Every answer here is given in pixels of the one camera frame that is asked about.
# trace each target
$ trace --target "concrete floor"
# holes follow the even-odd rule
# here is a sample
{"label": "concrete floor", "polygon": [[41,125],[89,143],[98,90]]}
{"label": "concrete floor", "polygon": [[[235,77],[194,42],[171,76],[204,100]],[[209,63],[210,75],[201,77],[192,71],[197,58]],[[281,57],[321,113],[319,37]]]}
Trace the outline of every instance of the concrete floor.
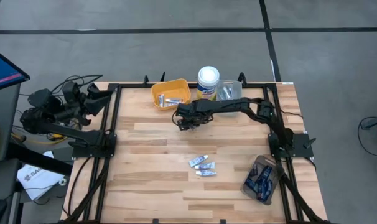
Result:
{"label": "concrete floor", "polygon": [[[266,0],[271,27],[377,27],[377,0]],[[2,0],[0,30],[262,27],[257,0]],[[336,223],[377,223],[377,157],[360,147],[360,119],[377,116],[377,32],[273,33],[282,81],[294,82],[305,126],[317,138],[317,175]],[[264,33],[0,35],[0,52],[31,76],[21,93],[70,75],[106,81],[195,80],[213,65],[273,81]],[[21,96],[18,108],[28,107]],[[377,129],[361,134],[377,153]],[[44,152],[49,148],[29,145]],[[70,150],[54,150],[69,158]],[[22,223],[56,222],[65,188],[24,205]]]}

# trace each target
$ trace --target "yellow container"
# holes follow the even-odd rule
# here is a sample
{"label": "yellow container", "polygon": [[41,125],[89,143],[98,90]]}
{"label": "yellow container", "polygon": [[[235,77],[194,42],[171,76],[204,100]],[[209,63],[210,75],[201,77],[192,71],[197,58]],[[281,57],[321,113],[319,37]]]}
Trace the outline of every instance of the yellow container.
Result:
{"label": "yellow container", "polygon": [[183,99],[183,103],[189,103],[191,98],[189,84],[183,78],[154,84],[151,87],[151,93],[154,105],[160,110],[167,110],[177,107],[177,105],[159,106],[158,96],[161,94],[164,94],[164,100],[168,98],[181,98]]}

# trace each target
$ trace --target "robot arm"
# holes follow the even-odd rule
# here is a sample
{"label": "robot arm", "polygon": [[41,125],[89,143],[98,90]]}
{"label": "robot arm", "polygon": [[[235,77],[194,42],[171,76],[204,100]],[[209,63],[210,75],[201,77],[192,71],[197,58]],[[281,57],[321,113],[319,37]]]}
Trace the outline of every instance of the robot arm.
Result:
{"label": "robot arm", "polygon": [[62,88],[65,103],[53,96],[48,89],[38,90],[28,97],[32,108],[23,112],[20,122],[32,134],[57,133],[81,141],[71,146],[100,148],[105,144],[104,131],[80,131],[62,125],[75,118],[79,124],[88,126],[87,115],[96,116],[109,101],[113,91],[101,91],[95,84],[88,87],[88,94],[80,91],[75,82],[66,82]]}
{"label": "robot arm", "polygon": [[[250,105],[256,104],[258,108],[256,113]],[[177,126],[181,131],[192,129],[213,121],[213,114],[242,112],[247,114],[253,121],[267,124],[278,136],[279,145],[288,153],[292,149],[293,132],[281,124],[274,112],[274,106],[270,101],[262,98],[246,98],[237,100],[210,101],[199,99],[190,104],[179,104],[176,110],[176,116],[182,117],[177,121]]]}

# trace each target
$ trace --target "wooden tabletop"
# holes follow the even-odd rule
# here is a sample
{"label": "wooden tabletop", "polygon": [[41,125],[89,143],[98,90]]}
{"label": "wooden tabletop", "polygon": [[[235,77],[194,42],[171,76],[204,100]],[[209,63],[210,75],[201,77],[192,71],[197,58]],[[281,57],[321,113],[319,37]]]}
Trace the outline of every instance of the wooden tabletop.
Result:
{"label": "wooden tabletop", "polygon": [[[96,84],[101,90],[108,86],[104,82]],[[281,109],[300,113],[294,85],[276,85]],[[262,98],[263,92],[245,88],[243,96]],[[269,206],[240,191],[255,158],[271,158],[267,125],[252,121],[243,113],[234,117],[216,114],[211,123],[193,131],[179,131],[171,121],[173,112],[159,111],[154,106],[150,88],[122,90],[116,126],[118,146],[110,162],[102,223],[151,223],[153,218],[160,223],[219,223],[220,219],[227,223],[285,223],[279,186]],[[92,124],[85,129],[100,128],[101,115],[92,118]],[[305,130],[298,116],[284,114],[284,124],[296,133]],[[216,176],[197,176],[189,166],[190,160],[205,154],[209,155],[207,162],[215,162]],[[84,160],[74,162],[71,180]],[[327,218],[313,165],[305,159],[294,159],[293,164],[299,192],[318,216]],[[78,178],[72,210],[87,193],[92,165],[90,159]],[[288,196],[292,218],[296,218],[291,193]],[[96,194],[91,219],[97,198]]]}

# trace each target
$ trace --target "white jar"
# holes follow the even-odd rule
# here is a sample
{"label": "white jar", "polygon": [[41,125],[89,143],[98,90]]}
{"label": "white jar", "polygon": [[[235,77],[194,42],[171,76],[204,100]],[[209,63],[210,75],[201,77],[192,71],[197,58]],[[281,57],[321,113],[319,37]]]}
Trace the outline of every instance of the white jar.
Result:
{"label": "white jar", "polygon": [[212,66],[205,66],[198,72],[197,98],[216,100],[216,87],[219,82],[219,71]]}

